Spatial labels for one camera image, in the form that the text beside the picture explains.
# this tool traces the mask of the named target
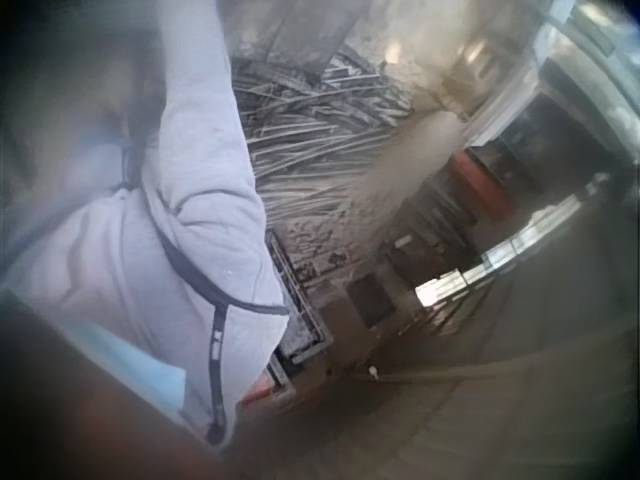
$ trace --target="person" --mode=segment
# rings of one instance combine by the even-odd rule
[[[223,446],[288,314],[215,0],[156,9],[166,105],[140,187],[122,187],[123,145],[94,136],[64,192],[6,217],[3,288]]]

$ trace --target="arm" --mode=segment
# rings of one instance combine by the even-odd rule
[[[215,2],[160,0],[159,22],[167,104],[144,179],[154,218],[228,294],[281,304]]]

